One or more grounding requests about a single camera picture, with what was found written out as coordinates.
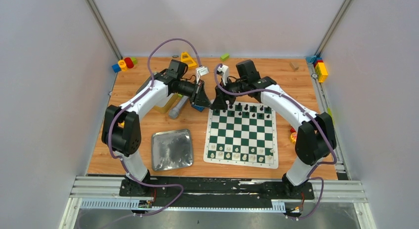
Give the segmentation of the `green white chess board mat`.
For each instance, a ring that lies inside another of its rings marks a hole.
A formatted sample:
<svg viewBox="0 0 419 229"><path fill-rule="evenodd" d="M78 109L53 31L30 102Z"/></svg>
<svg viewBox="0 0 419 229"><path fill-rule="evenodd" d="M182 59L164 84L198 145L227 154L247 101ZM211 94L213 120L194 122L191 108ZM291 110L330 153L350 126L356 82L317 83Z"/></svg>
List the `green white chess board mat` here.
<svg viewBox="0 0 419 229"><path fill-rule="evenodd" d="M265 104L249 102L235 102L226 110L209 110L203 160L277 169L276 112Z"/></svg>

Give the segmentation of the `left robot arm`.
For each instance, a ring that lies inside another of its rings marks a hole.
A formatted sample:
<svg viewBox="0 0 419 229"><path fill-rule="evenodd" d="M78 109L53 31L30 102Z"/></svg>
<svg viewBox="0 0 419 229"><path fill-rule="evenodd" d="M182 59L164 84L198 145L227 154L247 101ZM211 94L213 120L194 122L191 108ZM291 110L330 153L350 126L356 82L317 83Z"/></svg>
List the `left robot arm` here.
<svg viewBox="0 0 419 229"><path fill-rule="evenodd" d="M133 181L132 189L139 196L151 191L150 172L139 153L142 118L171 94L189 97L196 106L211 106L204 81L183 79L187 71L186 63L172 59L168 68L151 74L149 83L133 98L120 106L110 105L105 111L101 140L108 146L111 157L121 162L126 177Z"/></svg>

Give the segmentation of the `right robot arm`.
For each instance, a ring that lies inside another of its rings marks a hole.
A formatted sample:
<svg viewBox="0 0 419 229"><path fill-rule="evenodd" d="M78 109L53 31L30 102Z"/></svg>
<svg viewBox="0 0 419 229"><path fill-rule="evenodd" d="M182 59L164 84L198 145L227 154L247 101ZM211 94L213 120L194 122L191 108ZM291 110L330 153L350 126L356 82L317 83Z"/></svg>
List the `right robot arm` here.
<svg viewBox="0 0 419 229"><path fill-rule="evenodd" d="M284 174L283 194L295 198L302 186L320 165L336 164L336 138L332 117L304 107L289 96L272 78L261 77L252 60L244 60L236 65L239 78L228 79L228 67L218 64L214 71L216 98L212 109L225 110L233 104L237 96L248 95L266 105L297 132L295 143L296 159Z"/></svg>

